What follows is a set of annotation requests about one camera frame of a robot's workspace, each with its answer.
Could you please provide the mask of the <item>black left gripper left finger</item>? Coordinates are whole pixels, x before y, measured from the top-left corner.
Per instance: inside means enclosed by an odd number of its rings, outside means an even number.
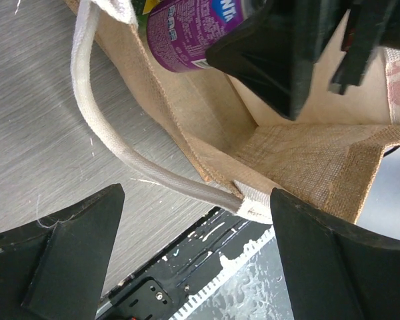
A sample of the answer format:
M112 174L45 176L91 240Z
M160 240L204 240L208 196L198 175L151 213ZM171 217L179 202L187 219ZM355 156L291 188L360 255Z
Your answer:
M0 319L94 319L124 200L110 185L0 233Z

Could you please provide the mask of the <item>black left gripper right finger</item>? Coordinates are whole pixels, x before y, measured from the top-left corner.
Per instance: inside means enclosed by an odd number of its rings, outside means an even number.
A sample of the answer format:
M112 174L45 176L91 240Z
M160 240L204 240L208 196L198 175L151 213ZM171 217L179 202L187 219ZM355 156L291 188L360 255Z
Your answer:
M400 240L282 189L270 207L295 319L400 319Z

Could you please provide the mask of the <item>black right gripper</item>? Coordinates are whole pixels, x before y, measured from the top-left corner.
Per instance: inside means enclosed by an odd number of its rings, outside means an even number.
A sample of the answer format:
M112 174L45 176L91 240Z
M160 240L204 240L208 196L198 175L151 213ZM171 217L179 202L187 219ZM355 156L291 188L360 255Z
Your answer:
M400 50L400 1L350 1L349 9L341 43L345 56L328 86L340 95L362 84L379 47ZM208 48L206 58L294 121L332 32L332 1L266 1Z

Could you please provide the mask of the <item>purple Fanta can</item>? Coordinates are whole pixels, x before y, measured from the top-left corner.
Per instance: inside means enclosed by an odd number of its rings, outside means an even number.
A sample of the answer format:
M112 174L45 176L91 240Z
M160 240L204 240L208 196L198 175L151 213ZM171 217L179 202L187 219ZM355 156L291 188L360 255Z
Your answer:
M209 69L206 50L262 5L262 1L162 1L148 16L147 44L168 71Z

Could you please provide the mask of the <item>tan canvas tote bag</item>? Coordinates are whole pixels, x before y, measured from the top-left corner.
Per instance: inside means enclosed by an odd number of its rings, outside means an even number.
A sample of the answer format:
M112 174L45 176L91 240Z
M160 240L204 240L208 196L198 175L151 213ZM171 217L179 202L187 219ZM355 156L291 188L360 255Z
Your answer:
M380 54L363 87L326 93L337 59L332 40L300 118L280 118L252 91L216 69L175 74L153 58L130 1L69 1L76 14L71 78L78 108L124 164L178 193L270 224L269 196L282 188L354 223L384 151L400 145L400 61ZM138 154L100 111L90 59L98 42L138 104L176 142L202 177L181 177Z

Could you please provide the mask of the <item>green Perrier glass bottle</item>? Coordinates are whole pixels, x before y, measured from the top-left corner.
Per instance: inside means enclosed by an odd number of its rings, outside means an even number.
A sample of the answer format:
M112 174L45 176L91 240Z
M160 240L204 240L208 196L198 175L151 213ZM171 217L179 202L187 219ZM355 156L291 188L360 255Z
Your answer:
M151 10L160 2L161 0L131 0L140 29L146 27Z

